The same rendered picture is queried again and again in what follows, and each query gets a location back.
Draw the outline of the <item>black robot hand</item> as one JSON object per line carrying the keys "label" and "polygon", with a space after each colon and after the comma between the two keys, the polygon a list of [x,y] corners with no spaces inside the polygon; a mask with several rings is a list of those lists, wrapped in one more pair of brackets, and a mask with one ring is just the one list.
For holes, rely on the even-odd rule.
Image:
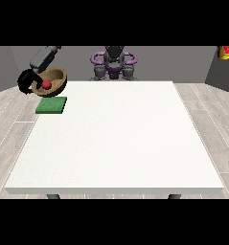
{"label": "black robot hand", "polygon": [[36,88],[39,89],[42,85],[43,79],[32,69],[23,71],[17,80],[19,90],[24,94],[31,94],[32,89],[30,86],[34,81],[36,82]]}

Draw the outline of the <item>brown wooden bowl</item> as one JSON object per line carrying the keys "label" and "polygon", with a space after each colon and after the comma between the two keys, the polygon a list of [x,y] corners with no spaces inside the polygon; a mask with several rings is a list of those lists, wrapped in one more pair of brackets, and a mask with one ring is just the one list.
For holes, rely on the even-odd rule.
{"label": "brown wooden bowl", "polygon": [[67,83],[66,71],[61,67],[48,68],[40,73],[39,76],[43,80],[50,80],[52,83],[52,87],[49,90],[45,90],[42,87],[37,89],[36,82],[33,82],[32,91],[40,97],[51,98],[57,96],[64,90]]}

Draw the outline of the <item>green square pad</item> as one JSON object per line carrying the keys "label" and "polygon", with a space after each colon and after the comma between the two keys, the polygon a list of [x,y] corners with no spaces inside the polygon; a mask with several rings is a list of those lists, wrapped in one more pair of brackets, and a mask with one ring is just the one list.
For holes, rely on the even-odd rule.
{"label": "green square pad", "polygon": [[38,104],[36,114],[61,114],[63,112],[66,97],[42,98]]}

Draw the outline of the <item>yellow cup with melon print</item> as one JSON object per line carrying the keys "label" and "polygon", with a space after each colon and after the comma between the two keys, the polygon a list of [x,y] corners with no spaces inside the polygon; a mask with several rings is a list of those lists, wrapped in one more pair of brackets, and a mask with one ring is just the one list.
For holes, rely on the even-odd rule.
{"label": "yellow cup with melon print", "polygon": [[222,60],[229,59],[229,46],[218,47],[218,58]]}

